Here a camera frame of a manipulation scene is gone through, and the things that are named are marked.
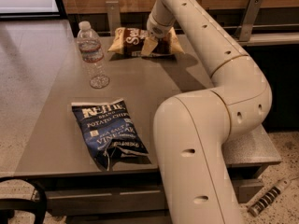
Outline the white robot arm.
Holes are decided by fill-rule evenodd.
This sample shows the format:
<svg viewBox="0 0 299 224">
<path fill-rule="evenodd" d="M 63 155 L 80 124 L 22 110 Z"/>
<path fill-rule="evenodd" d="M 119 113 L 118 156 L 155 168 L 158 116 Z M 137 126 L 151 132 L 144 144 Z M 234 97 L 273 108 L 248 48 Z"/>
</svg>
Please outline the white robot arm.
<svg viewBox="0 0 299 224">
<path fill-rule="evenodd" d="M 258 127 L 272 92 L 259 66 L 196 0 L 156 0 L 150 35 L 178 23 L 212 88 L 175 95 L 153 121 L 157 161 L 173 224 L 244 224 L 222 155 L 223 143 Z"/>
</svg>

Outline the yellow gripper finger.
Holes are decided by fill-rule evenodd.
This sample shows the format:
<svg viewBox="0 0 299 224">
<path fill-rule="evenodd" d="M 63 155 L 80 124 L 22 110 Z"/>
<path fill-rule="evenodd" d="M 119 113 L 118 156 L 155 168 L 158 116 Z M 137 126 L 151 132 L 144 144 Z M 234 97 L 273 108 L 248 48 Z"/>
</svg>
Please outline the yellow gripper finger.
<svg viewBox="0 0 299 224">
<path fill-rule="evenodd" d="M 155 36 L 148 36 L 144 40 L 144 44 L 141 50 L 142 56 L 150 56 L 151 53 L 158 46 L 158 38 Z"/>
</svg>

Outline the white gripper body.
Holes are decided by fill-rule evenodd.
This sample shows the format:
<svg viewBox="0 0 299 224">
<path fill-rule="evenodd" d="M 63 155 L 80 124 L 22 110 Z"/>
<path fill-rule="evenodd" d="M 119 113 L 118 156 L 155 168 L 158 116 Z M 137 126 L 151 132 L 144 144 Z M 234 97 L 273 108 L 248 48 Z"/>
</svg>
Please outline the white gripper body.
<svg viewBox="0 0 299 224">
<path fill-rule="evenodd" d="M 163 3 L 155 3 L 148 17 L 147 30 L 157 38 L 164 38 L 174 22 L 175 18 L 170 10 Z"/>
</svg>

